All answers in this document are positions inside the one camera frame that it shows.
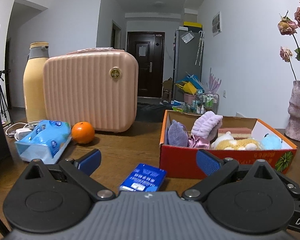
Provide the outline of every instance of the suitcase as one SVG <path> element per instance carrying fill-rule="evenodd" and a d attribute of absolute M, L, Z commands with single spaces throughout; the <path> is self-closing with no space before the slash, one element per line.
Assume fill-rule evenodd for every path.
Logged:
<path fill-rule="evenodd" d="M 123 132 L 137 113 L 138 62 L 112 48 L 84 49 L 48 59 L 43 67 L 47 118 L 90 122 L 95 130 Z"/>

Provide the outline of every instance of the orange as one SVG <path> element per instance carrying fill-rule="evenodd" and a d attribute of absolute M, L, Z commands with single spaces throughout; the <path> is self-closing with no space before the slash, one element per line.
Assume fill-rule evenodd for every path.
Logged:
<path fill-rule="evenodd" d="M 71 129 L 74 141 L 80 144 L 90 143 L 94 139 L 94 128 L 88 122 L 78 122 Z"/>

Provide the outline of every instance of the yellow and white plush toy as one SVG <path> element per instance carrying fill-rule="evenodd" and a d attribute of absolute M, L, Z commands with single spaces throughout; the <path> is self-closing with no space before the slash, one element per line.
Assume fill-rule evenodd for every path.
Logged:
<path fill-rule="evenodd" d="M 231 137 L 231 133 L 227 132 L 213 142 L 211 147 L 215 150 L 261 150 L 260 143 L 254 139 L 234 140 Z"/>

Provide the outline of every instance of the gray refrigerator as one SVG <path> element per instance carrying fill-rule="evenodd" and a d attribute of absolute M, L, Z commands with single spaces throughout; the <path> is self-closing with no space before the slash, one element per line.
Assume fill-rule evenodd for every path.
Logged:
<path fill-rule="evenodd" d="M 181 102 L 184 101 L 183 93 L 182 90 L 175 85 L 175 83 L 179 80 L 184 79 L 188 75 L 188 73 L 190 75 L 192 74 L 197 75 L 199 81 L 201 81 L 201 70 L 202 70 L 202 60 L 201 60 L 201 64 L 199 65 L 199 58 L 198 58 L 197 65 L 195 65 L 200 34 L 192 33 L 194 38 L 188 43 L 185 43 L 181 37 L 186 32 L 187 31 L 176 30 L 175 48 L 174 48 L 172 99 Z"/>

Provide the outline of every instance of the suitcase handle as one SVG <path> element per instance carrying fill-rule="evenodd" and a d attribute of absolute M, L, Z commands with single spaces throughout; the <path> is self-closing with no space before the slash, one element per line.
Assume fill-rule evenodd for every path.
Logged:
<path fill-rule="evenodd" d="M 77 51 L 67 53 L 67 55 L 80 54 L 80 53 L 105 52 L 105 51 L 124 51 L 124 50 L 123 49 L 114 49 L 114 48 L 111 48 L 111 47 L 90 48 L 90 49 L 79 49 Z"/>

